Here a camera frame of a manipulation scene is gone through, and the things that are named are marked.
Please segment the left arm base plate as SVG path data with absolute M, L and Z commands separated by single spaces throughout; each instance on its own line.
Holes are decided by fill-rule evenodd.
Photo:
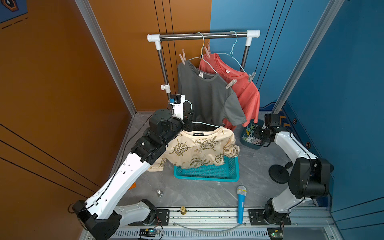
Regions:
M 150 219 L 144 222 L 135 222 L 129 224 L 129 226 L 155 226 L 162 225 L 167 226 L 170 220 L 170 210 L 169 209 L 157 209 L 155 214 L 150 214 Z

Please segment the beige clothespin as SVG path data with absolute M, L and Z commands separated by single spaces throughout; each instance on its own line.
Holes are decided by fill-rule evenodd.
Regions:
M 179 57 L 181 59 L 182 64 L 185 66 L 187 59 L 186 59 L 186 54 L 185 54 L 185 49 L 182 49 L 182 53 L 179 54 Z

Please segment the grey garment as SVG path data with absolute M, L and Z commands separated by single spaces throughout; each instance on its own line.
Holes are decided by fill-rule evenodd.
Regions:
M 219 74 L 200 71 L 189 61 L 178 65 L 178 93 L 193 104 L 193 121 L 217 126 L 228 120 L 233 126 L 246 122 L 246 116 L 236 93 L 226 89 Z

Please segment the pink clothespin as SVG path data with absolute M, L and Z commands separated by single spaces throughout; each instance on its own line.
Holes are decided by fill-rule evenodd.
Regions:
M 204 51 L 205 51 L 205 54 L 207 55 L 207 57 L 210 58 L 210 57 L 211 57 L 210 43 L 207 43 L 207 44 L 204 46 Z

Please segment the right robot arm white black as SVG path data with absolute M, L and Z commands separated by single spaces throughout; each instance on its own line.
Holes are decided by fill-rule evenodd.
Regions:
M 280 224 L 293 208 L 329 194 L 334 166 L 306 150 L 293 133 L 280 125 L 278 114 L 266 114 L 264 126 L 257 127 L 255 134 L 264 147 L 275 143 L 290 159 L 285 166 L 272 165 L 269 168 L 271 179 L 279 184 L 288 184 L 288 187 L 267 201 L 262 213 L 267 224 Z

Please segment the white clothespin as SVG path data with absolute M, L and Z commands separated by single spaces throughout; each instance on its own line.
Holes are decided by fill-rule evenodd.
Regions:
M 231 80 L 227 85 L 226 85 L 226 89 L 229 89 L 231 88 L 233 85 L 235 85 L 237 83 L 237 79 L 233 79 Z

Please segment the white wire hanger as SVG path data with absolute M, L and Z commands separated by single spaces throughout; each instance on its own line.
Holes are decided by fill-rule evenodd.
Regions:
M 204 59 L 203 49 L 204 49 L 204 47 L 205 47 L 205 38 L 204 38 L 204 35 L 203 35 L 202 33 L 198 32 L 198 34 L 201 35 L 201 37 L 202 37 L 202 39 L 203 39 L 203 45 L 202 45 L 202 48 L 201 48 L 201 55 L 200 55 L 200 57 L 195 57 L 195 58 L 189 59 L 189 61 L 199 58 L 199 59 L 201 59 L 203 62 L 207 63 L 207 65 L 209 65 L 209 67 L 210 67 L 210 68 L 217 74 L 217 71 L 210 65 L 209 62 L 207 62 L 207 61 Z

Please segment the light green wire hanger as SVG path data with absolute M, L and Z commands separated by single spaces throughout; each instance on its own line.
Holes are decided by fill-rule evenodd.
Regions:
M 234 48 L 235 48 L 235 46 L 236 46 L 236 44 L 238 42 L 238 39 L 239 39 L 238 38 L 238 34 L 237 34 L 236 31 L 231 31 L 231 33 L 235 34 L 235 37 L 236 37 L 236 40 L 235 40 L 235 42 L 232 45 L 231 51 L 229 53 L 217 53 L 217 55 L 227 55 L 227 56 L 230 56 L 239 65 L 240 71 L 245 73 L 246 71 L 244 70 L 244 67 L 242 66 L 242 64 L 234 57 Z

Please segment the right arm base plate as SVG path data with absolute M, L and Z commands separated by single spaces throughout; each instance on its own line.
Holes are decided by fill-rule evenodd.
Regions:
M 249 219 L 252 226 L 266 226 L 266 225 L 284 225 L 290 226 L 292 224 L 289 213 L 277 213 L 273 212 L 267 214 L 262 209 L 249 209 Z

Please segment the grey clothespin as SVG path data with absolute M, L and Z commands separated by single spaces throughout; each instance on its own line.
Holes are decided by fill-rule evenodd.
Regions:
M 249 82 L 249 83 L 253 82 L 255 76 L 256 76 L 256 72 L 253 72 L 252 74 L 250 74 L 250 75 L 249 75 L 248 82 Z

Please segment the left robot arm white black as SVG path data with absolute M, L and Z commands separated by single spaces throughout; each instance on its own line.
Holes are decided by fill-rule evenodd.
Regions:
M 131 148 L 126 159 L 111 178 L 86 201 L 77 201 L 69 208 L 96 240 L 107 240 L 120 226 L 132 223 L 150 225 L 157 208 L 147 199 L 136 204 L 118 203 L 136 180 L 166 151 L 169 143 L 183 130 L 193 129 L 194 111 L 176 117 L 170 110 L 157 110 L 149 118 L 149 127 Z

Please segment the red t-shirt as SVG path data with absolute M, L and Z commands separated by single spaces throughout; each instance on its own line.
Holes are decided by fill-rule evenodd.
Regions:
M 231 68 L 223 62 L 218 54 L 204 54 L 203 59 L 200 61 L 199 70 L 210 74 L 218 73 L 226 83 L 237 80 L 232 86 L 232 90 L 236 93 L 247 119 L 243 123 L 243 127 L 247 127 L 250 122 L 255 124 L 258 122 L 260 93 L 255 84 L 249 81 L 247 73 Z

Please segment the beige patterned cloth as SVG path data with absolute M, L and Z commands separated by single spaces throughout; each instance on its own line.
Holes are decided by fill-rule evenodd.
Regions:
M 182 131 L 148 171 L 161 172 L 166 162 L 182 169 L 222 166 L 225 157 L 235 158 L 239 153 L 240 147 L 236 145 L 235 135 L 230 129 L 220 127 L 210 132 Z

